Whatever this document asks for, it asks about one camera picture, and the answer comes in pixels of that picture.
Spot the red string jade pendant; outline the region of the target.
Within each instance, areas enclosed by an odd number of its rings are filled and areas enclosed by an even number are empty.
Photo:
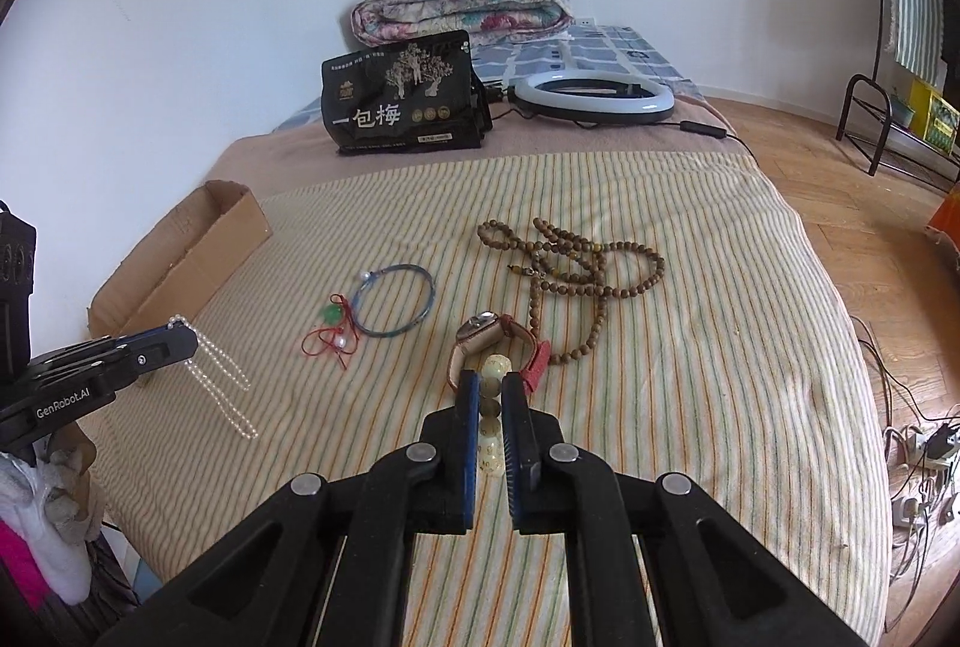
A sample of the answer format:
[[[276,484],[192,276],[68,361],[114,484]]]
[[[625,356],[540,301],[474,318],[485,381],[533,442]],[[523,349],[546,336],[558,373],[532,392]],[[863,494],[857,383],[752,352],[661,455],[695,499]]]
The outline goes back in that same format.
[[[345,294],[334,293],[320,310],[319,326],[301,338],[299,351],[306,358],[330,356],[342,369],[347,369],[358,344],[359,330],[350,299]]]

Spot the watch with red strap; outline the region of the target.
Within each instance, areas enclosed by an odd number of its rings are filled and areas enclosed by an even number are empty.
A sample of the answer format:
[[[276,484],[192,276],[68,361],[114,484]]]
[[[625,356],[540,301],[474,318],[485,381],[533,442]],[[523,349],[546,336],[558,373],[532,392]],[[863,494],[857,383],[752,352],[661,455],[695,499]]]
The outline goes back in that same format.
[[[519,324],[511,315],[482,311],[469,317],[455,333],[454,347],[451,350],[448,366],[448,386],[457,390],[459,376],[472,354],[482,353],[498,345],[506,338],[516,338],[527,347],[527,360],[519,368],[524,387],[529,395],[540,386],[550,365],[551,346],[547,340],[540,340],[523,324]]]

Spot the cardboard box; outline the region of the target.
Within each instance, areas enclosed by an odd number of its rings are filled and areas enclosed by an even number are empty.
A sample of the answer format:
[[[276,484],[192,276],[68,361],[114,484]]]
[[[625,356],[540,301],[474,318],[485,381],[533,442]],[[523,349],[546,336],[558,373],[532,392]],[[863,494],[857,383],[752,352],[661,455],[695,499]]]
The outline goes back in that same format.
[[[194,319],[272,236],[251,189],[206,181],[140,239],[88,308],[94,338],[153,329],[174,315]]]

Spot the white plastic bag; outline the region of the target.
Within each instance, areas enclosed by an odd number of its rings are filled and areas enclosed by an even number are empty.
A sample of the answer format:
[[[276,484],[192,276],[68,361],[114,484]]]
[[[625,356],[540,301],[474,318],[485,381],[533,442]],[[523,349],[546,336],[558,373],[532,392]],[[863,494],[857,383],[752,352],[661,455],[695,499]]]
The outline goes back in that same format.
[[[101,532],[103,498],[80,447],[55,449],[36,464],[2,455],[2,520],[26,543],[44,582],[65,605],[88,598],[88,543]]]

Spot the brown bed blanket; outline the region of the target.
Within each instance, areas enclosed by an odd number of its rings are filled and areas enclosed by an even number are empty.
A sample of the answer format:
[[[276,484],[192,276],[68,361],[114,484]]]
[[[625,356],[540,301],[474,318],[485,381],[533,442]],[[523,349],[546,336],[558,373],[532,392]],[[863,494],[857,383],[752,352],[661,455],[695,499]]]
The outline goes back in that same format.
[[[682,121],[701,122],[724,129],[731,126],[715,106],[683,97],[664,124],[601,126],[581,129],[573,122],[530,118],[511,113],[503,104],[482,147],[438,150],[426,154],[374,154],[347,157],[320,122],[236,140],[215,161],[208,176],[244,184],[258,198],[293,191],[319,182],[407,166],[489,160],[573,152],[727,152],[742,154],[745,145],[734,137],[713,139],[688,134]]]

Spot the power strip with plugs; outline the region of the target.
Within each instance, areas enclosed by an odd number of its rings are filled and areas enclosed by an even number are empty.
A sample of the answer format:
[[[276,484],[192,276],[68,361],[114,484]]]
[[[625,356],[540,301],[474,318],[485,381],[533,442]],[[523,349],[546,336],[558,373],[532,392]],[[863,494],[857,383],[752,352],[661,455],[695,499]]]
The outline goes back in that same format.
[[[853,315],[857,343],[880,389],[880,436],[889,473],[893,530],[890,582],[923,580],[937,533],[957,519],[958,405],[923,408],[895,376],[866,322]]]

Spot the black snack bag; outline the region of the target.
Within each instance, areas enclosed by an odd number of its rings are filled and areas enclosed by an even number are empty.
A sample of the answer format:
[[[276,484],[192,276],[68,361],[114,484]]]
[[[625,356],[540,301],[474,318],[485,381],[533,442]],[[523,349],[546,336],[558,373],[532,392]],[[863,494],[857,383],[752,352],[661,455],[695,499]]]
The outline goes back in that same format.
[[[464,30],[327,59],[320,83],[322,122],[342,155],[478,149],[493,129]]]

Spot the black metal rack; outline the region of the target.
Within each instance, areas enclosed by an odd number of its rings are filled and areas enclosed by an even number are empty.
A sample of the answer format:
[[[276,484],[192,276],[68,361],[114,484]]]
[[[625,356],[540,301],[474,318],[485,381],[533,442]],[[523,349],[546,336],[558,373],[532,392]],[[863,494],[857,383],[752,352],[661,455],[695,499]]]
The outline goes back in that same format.
[[[848,79],[835,134],[864,158],[867,174],[889,170],[942,191],[958,181],[958,108],[946,95],[957,35],[958,9],[944,0],[942,69],[929,85],[896,64],[887,0],[877,0],[872,64]]]

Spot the blue checked bed sheet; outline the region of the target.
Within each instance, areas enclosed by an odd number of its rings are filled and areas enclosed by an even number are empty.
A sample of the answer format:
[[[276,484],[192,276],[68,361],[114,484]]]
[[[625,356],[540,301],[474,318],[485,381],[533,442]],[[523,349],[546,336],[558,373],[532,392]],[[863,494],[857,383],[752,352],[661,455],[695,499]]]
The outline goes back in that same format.
[[[498,41],[480,49],[472,48],[475,74],[485,87],[488,103],[499,100],[511,90],[516,79],[540,72],[579,69],[579,71],[626,72],[663,83],[680,95],[692,95],[692,80],[679,76],[672,65],[631,28],[604,28],[589,25],[581,30],[563,32],[546,40]],[[291,127],[322,122],[320,97],[308,110],[288,121]]]

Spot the striped hanging cloth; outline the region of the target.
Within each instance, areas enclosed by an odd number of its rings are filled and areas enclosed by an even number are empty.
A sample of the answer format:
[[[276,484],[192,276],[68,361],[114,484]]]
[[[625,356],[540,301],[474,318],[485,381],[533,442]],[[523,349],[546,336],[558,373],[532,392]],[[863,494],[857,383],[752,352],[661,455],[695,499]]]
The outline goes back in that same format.
[[[937,85],[942,69],[944,0],[887,0],[887,49],[896,64]]]

